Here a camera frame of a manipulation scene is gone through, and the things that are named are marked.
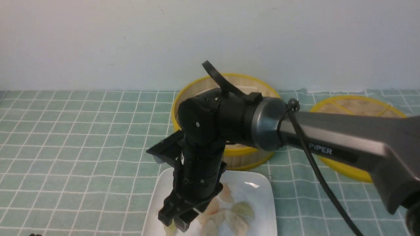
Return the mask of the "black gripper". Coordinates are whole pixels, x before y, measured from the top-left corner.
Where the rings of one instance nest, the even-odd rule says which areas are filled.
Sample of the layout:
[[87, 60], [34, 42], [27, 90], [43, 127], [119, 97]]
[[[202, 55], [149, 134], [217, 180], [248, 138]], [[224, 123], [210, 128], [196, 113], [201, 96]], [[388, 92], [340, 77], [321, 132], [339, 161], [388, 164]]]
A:
[[183, 139], [181, 156], [174, 167], [173, 190], [163, 201], [158, 219], [164, 226], [174, 219], [178, 230], [185, 233], [191, 222], [204, 212], [209, 202], [222, 190], [220, 176], [225, 170], [222, 155], [225, 140], [200, 146]]

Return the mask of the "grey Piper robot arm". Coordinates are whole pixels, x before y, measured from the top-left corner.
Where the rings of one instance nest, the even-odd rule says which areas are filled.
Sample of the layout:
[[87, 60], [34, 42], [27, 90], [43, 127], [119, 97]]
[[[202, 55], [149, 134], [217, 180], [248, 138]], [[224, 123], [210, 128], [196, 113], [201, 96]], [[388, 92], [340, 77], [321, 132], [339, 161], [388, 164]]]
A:
[[164, 200], [158, 219], [186, 231], [222, 191], [220, 177], [226, 142], [265, 151], [282, 146], [302, 149], [325, 193], [353, 230], [356, 229], [327, 186], [313, 153], [369, 173], [389, 214], [407, 209], [406, 226], [419, 235], [419, 116], [369, 117], [299, 111], [299, 102], [285, 103], [261, 93], [231, 93], [213, 88], [188, 98], [178, 107], [180, 130], [162, 140], [177, 151], [158, 152], [174, 167], [173, 191]]

